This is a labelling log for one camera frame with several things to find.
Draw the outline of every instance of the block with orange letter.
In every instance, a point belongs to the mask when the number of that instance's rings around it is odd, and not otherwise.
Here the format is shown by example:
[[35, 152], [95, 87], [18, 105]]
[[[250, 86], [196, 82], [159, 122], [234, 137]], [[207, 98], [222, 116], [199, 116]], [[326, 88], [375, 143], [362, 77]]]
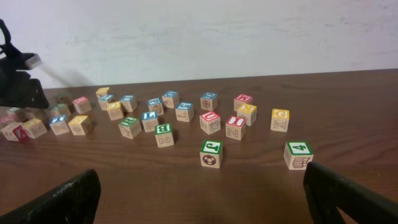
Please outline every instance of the block with orange letter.
[[289, 119], [289, 110], [273, 109], [271, 118], [271, 130], [287, 132]]

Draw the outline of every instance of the white wall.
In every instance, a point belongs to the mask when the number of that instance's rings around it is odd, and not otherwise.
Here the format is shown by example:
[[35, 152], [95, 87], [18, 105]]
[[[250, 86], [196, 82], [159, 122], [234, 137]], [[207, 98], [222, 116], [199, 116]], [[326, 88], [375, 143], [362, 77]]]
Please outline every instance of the white wall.
[[[397, 68], [397, 0], [0, 0], [45, 88]], [[49, 75], [61, 76], [59, 82]]]

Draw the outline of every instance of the block with red letter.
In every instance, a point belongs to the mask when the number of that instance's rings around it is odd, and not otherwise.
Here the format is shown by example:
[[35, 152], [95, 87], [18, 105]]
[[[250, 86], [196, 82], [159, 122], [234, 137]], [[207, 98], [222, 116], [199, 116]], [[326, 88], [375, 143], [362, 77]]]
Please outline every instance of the block with red letter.
[[240, 94], [237, 97], [235, 97], [235, 99], [234, 99], [234, 110], [237, 111], [238, 108], [242, 104], [252, 105], [253, 104], [253, 97], [245, 95], [245, 94]]
[[214, 111], [200, 115], [200, 128], [207, 134], [213, 134], [221, 130], [221, 118]]
[[225, 131], [227, 137], [242, 140], [246, 133], [246, 118], [231, 116], [226, 122]]
[[257, 119], [257, 106], [243, 104], [237, 114], [240, 118], [246, 118], [246, 125], [251, 126]]
[[83, 114], [91, 111], [91, 105], [88, 99], [84, 96], [73, 100], [73, 105], [75, 105], [75, 109], [77, 113]]

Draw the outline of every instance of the toy block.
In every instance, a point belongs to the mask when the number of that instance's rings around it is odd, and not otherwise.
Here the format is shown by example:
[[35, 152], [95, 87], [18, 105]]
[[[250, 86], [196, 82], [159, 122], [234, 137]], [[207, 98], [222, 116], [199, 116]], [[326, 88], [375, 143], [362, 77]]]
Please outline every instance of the toy block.
[[68, 116], [66, 114], [56, 116], [51, 119], [50, 127], [55, 135], [60, 135], [70, 132], [67, 121], [68, 121]]
[[101, 97], [103, 97], [104, 95], [110, 95], [109, 93], [109, 87], [103, 87], [103, 88], [99, 88], [96, 92], [97, 98], [100, 99]]
[[155, 127], [157, 147], [174, 145], [172, 124], [160, 124]]
[[155, 131], [155, 127], [159, 125], [157, 111], [142, 113], [142, 125], [144, 126], [145, 132]]
[[235, 99], [234, 99], [234, 110], [237, 111], [238, 108], [242, 104], [252, 105], [253, 104], [253, 97], [245, 95], [245, 94], [240, 94], [237, 97], [235, 97]]
[[225, 124], [225, 135], [228, 138], [242, 140], [246, 133], [246, 118], [231, 116]]
[[25, 129], [26, 134], [32, 139], [36, 139], [47, 132], [43, 122], [37, 118], [26, 121], [22, 127]]
[[99, 107], [101, 108], [101, 110], [108, 110], [108, 105], [113, 102], [114, 102], [113, 95], [104, 95], [98, 100]]
[[221, 130], [221, 118], [213, 111], [199, 116], [200, 128], [207, 134], [213, 134]]
[[157, 115], [164, 114], [161, 98], [154, 98], [154, 99], [148, 100], [148, 107], [149, 107], [149, 111], [156, 111]]
[[176, 91], [167, 91], [162, 96], [163, 103], [168, 108], [175, 108], [180, 103], [180, 96]]
[[70, 116], [70, 110], [68, 106], [65, 103], [58, 104], [57, 106], [54, 106], [50, 110], [50, 116], [55, 117], [55, 116], [60, 116], [62, 114], [65, 114], [67, 116]]
[[223, 160], [223, 143], [221, 141], [204, 140], [200, 150], [200, 163], [204, 167], [219, 169]]
[[190, 122], [193, 118], [193, 103], [181, 102], [175, 108], [175, 115], [177, 116], [177, 121]]
[[257, 106], [243, 104], [237, 114], [240, 118], [246, 118], [246, 125], [251, 126], [257, 119]]
[[134, 139], [142, 128], [138, 118], [127, 117], [119, 123], [119, 129], [122, 135], [126, 138]]
[[90, 102], [84, 96], [73, 100], [73, 105], [75, 105], [75, 109], [76, 109], [77, 113], [79, 113], [79, 114], [83, 114], [88, 111], [91, 111]]
[[272, 109], [271, 130], [287, 132], [289, 119], [289, 110]]
[[23, 123], [13, 122], [1, 130], [8, 141], [22, 141], [28, 138], [26, 131], [22, 127]]
[[213, 111], [218, 105], [217, 93], [205, 93], [200, 97], [200, 106], [203, 110]]
[[288, 141], [285, 145], [284, 159], [290, 170], [305, 170], [313, 159], [313, 152], [306, 141]]
[[133, 112], [137, 108], [137, 99], [134, 95], [126, 95], [120, 98], [123, 109], [128, 112]]
[[91, 129], [93, 129], [93, 124], [88, 116], [76, 116], [68, 125], [72, 134], [76, 136], [86, 135]]
[[108, 104], [108, 113], [111, 121], [124, 118], [124, 112], [120, 101]]

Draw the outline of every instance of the brown tabletop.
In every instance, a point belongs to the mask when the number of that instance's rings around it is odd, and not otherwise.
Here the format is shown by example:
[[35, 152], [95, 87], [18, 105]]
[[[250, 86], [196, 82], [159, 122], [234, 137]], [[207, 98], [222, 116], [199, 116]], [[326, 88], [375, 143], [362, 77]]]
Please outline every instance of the brown tabletop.
[[[190, 123], [167, 109], [175, 145], [159, 149], [154, 133], [121, 136], [117, 121], [99, 108], [96, 87], [46, 90], [86, 96], [95, 122], [87, 136], [49, 132], [26, 142], [0, 137], [0, 215], [21, 206], [86, 169], [94, 168], [102, 193], [95, 223], [310, 223], [304, 171], [288, 170], [286, 141], [306, 140], [314, 161], [398, 202], [398, 71], [284, 75], [110, 86], [116, 98], [135, 95], [141, 120], [146, 100], [167, 90], [192, 102]], [[215, 92], [223, 123], [212, 135], [199, 126], [200, 96]], [[242, 141], [226, 138], [233, 98], [254, 97], [257, 121]], [[287, 133], [270, 131], [273, 108], [290, 110]], [[205, 139], [223, 141], [221, 169], [200, 165]]]

